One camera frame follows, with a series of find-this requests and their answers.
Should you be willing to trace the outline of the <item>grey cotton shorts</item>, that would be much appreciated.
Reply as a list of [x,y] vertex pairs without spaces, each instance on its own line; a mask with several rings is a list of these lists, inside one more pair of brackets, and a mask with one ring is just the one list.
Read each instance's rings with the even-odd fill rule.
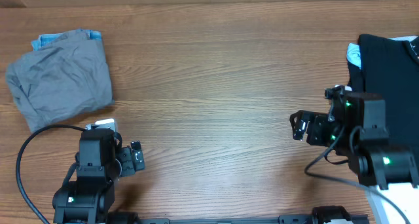
[[103,41],[80,31],[25,53],[5,81],[31,132],[113,104]]

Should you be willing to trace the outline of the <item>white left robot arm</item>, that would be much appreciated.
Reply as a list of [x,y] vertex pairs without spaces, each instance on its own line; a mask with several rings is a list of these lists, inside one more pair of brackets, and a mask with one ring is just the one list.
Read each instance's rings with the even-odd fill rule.
[[141,143],[81,140],[78,162],[53,197],[55,223],[139,223],[136,213],[110,212],[120,177],[145,168]]

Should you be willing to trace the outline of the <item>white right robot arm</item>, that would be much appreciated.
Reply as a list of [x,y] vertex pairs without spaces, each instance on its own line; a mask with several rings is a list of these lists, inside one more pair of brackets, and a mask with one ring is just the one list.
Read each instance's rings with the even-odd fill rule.
[[[300,110],[289,118],[294,140],[326,148],[304,173],[364,190],[377,223],[417,223],[412,199],[418,196],[418,166],[410,148],[390,143],[384,98],[336,85],[325,89],[325,99],[328,113]],[[357,181],[310,171],[331,151]]]

